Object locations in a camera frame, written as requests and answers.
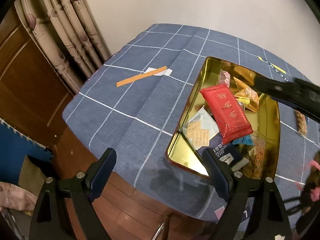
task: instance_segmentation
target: pink snack wrapper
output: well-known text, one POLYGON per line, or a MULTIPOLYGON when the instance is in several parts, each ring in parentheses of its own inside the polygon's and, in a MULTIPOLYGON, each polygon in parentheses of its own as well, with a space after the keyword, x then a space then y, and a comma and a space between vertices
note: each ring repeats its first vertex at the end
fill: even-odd
POLYGON ((226 84, 228 87, 230 86, 230 74, 227 71, 220 70, 219 82, 218 85, 226 84))

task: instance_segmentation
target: blue tablecloth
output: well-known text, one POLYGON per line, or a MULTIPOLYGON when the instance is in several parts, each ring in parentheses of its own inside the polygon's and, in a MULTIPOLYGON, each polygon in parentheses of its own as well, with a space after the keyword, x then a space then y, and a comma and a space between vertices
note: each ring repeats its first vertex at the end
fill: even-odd
MULTIPOLYGON (((260 56, 284 69, 289 81, 292 77, 308 80, 289 63, 240 38, 192 26, 155 24, 105 62, 65 108, 63 118, 97 158, 107 147, 114 148, 114 171, 137 189, 189 216, 217 221, 215 210, 226 203, 215 189, 207 180, 171 165, 164 155, 207 56, 283 80, 260 56), (116 82, 148 67, 162 66, 172 70, 170 76, 116 87, 116 82)), ((313 120, 308 138, 299 136, 293 110, 283 104, 279 108, 281 143, 275 182, 286 199, 299 194, 294 182, 306 180, 305 166, 319 148, 319 136, 313 120)), ((299 215, 290 217, 292 226, 299 215)))

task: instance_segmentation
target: orange paper strip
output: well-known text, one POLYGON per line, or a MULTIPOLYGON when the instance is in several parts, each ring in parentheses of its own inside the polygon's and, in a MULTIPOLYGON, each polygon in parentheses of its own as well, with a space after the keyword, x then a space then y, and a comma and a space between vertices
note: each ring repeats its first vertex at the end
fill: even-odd
POLYGON ((145 78, 145 77, 152 76, 154 74, 158 74, 158 73, 160 73, 160 72, 162 72, 162 71, 164 71, 166 69, 167 69, 167 67, 164 66, 164 67, 152 70, 152 71, 147 72, 147 73, 139 74, 139 75, 133 76, 131 78, 127 78, 127 79, 121 80, 121 81, 117 82, 117 87, 123 86, 125 84, 131 83, 131 82, 136 81, 136 80, 141 79, 141 78, 145 78))

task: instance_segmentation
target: curtain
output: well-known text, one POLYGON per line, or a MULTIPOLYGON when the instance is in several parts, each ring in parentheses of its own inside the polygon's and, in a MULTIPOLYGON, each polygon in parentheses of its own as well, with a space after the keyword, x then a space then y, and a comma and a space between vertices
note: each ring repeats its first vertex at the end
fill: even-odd
POLYGON ((16 0, 14 4, 38 48, 70 89, 79 92, 84 79, 109 58, 84 1, 16 0))

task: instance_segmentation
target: wooden door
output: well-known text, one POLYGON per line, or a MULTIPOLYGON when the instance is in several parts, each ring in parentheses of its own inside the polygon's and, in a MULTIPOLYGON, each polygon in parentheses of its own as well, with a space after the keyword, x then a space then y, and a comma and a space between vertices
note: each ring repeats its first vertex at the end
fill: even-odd
POLYGON ((0 118, 52 148, 67 126, 62 111, 71 99, 11 7, 0 24, 0 118))

